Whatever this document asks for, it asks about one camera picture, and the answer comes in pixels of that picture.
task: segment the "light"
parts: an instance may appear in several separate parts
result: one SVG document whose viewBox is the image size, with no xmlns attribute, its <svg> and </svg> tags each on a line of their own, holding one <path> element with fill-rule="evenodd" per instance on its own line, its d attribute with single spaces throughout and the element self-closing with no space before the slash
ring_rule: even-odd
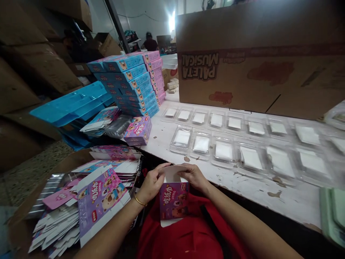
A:
<svg viewBox="0 0 345 259">
<path fill-rule="evenodd" d="M 175 29 L 175 10 L 172 12 L 172 16 L 169 16 L 169 30 L 170 33 Z"/>
</svg>

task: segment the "gold bracelet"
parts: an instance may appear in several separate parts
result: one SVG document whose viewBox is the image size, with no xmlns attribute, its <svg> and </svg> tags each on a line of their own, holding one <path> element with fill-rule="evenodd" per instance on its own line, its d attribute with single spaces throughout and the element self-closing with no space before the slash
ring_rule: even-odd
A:
<svg viewBox="0 0 345 259">
<path fill-rule="evenodd" d="M 139 202 L 141 205 L 144 205 L 145 207 L 147 206 L 147 204 L 143 204 L 142 202 L 140 202 L 139 200 L 138 200 L 138 198 L 137 198 L 137 196 L 136 195 L 134 195 L 134 198 L 137 200 L 137 202 Z"/>
</svg>

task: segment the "cardboard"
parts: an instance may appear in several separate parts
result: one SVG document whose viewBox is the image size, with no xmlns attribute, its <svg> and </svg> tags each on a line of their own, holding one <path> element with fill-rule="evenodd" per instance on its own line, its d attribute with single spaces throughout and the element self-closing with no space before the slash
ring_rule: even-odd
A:
<svg viewBox="0 0 345 259">
<path fill-rule="evenodd" d="M 49 44 L 3 48 L 23 71 L 62 94 L 81 85 Z"/>
<path fill-rule="evenodd" d="M 87 76 L 92 74 L 86 63 L 73 63 L 69 64 L 68 67 L 76 76 Z"/>
<path fill-rule="evenodd" d="M 88 44 L 93 60 L 121 55 L 122 49 L 109 33 L 99 32 Z"/>
<path fill-rule="evenodd" d="M 0 42 L 7 46 L 46 42 L 46 37 L 17 1 L 0 1 Z"/>
<path fill-rule="evenodd" d="M 37 107 L 49 102 L 50 99 L 47 98 L 44 102 L 38 105 L 33 105 L 21 110 L 16 110 L 14 112 L 3 114 L 4 117 L 8 118 L 11 121 L 14 121 L 24 127 L 27 127 L 31 130 L 39 132 L 47 137 L 50 137 L 54 140 L 60 140 L 61 135 L 59 134 L 57 128 L 51 124 L 40 120 L 30 114 L 30 112 Z"/>
<path fill-rule="evenodd" d="M 24 80 L 0 58 L 0 114 L 40 103 Z"/>
<path fill-rule="evenodd" d="M 316 119 L 345 98 L 342 23 L 322 0 L 180 15 L 180 102 Z"/>
<path fill-rule="evenodd" d="M 164 79 L 164 90 L 168 90 L 167 84 L 173 78 L 179 78 L 179 71 L 177 69 L 162 69 L 163 79 Z"/>
<path fill-rule="evenodd" d="M 37 220 L 24 220 L 32 206 L 36 203 L 38 196 L 41 194 L 46 185 L 47 179 L 53 173 L 69 172 L 76 167 L 82 166 L 92 161 L 89 154 L 90 149 L 83 149 L 74 152 L 62 160 L 47 175 L 43 176 L 42 181 L 38 183 L 36 188 L 27 196 L 25 201 L 19 206 L 13 217 L 8 221 L 9 235 L 8 240 L 12 248 L 16 251 L 16 258 L 47 258 L 44 251 L 34 251 L 28 255 L 28 250 L 32 241 L 32 232 L 35 228 Z M 61 258 L 72 258 L 79 248 L 68 249 Z"/>
<path fill-rule="evenodd" d="M 90 7 L 86 0 L 41 0 L 40 3 L 50 10 L 78 19 L 82 28 L 86 26 L 92 31 Z"/>
<path fill-rule="evenodd" d="M 42 151 L 29 132 L 3 119 L 0 120 L 0 145 L 6 147 L 0 156 L 0 172 L 12 169 Z"/>
<path fill-rule="evenodd" d="M 57 32 L 49 24 L 49 22 L 44 18 L 39 9 L 29 2 L 21 2 L 20 6 L 23 8 L 25 13 L 32 19 L 36 27 L 42 32 L 42 34 L 50 40 L 60 39 Z"/>
</svg>

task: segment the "red cloth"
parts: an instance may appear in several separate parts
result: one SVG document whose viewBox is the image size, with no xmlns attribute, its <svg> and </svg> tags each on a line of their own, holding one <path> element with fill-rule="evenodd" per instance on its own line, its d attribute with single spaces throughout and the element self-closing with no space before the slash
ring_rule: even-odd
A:
<svg viewBox="0 0 345 259">
<path fill-rule="evenodd" d="M 213 222 L 227 241 L 232 258 L 253 258 L 211 201 L 192 194 L 188 194 L 189 216 L 165 228 L 161 227 L 159 196 L 156 197 L 141 230 L 137 258 L 223 259 L 221 246 L 201 214 L 201 205 L 205 205 Z"/>
</svg>

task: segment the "woman's left hand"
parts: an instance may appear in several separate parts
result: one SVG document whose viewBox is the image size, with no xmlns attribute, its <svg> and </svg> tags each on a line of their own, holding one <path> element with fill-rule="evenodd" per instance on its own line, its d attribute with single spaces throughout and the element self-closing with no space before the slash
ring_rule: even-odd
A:
<svg viewBox="0 0 345 259">
<path fill-rule="evenodd" d="M 137 198 L 140 202 L 147 204 L 157 195 L 159 189 L 162 187 L 165 177 L 164 173 L 158 177 L 158 171 L 169 165 L 171 165 L 171 163 L 160 164 L 155 169 L 147 173 L 146 178 L 137 193 Z"/>
</svg>

